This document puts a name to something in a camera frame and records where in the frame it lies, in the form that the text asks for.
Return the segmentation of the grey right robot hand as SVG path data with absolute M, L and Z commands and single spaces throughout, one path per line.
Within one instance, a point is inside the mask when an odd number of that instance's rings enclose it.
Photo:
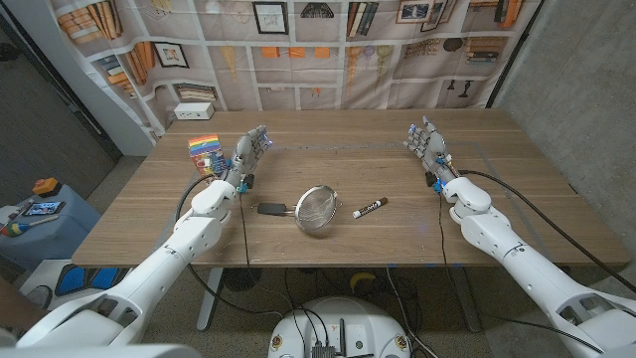
M 459 176 L 452 167 L 452 156 L 447 151 L 444 137 L 426 116 L 422 118 L 422 126 L 410 126 L 403 145 L 421 161 L 428 187 L 442 189 Z

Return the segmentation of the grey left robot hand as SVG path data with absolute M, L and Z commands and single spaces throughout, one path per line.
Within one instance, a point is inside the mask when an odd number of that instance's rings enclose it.
M 248 131 L 235 146 L 232 163 L 225 174 L 224 181 L 237 187 L 245 176 L 255 171 L 259 159 L 271 144 L 265 125 Z

